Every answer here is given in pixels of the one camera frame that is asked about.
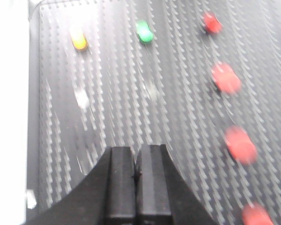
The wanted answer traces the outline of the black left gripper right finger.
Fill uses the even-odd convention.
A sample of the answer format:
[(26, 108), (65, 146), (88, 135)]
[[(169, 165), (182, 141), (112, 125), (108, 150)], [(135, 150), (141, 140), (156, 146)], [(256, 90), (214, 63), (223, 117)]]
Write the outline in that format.
[(140, 225), (173, 224), (160, 145), (143, 146), (137, 156), (136, 210)]

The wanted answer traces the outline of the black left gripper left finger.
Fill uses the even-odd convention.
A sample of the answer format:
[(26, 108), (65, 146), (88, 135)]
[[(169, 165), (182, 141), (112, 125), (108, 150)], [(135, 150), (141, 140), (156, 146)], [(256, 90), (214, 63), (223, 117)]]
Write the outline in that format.
[(107, 225), (134, 225), (136, 220), (134, 159), (130, 147), (111, 149)]

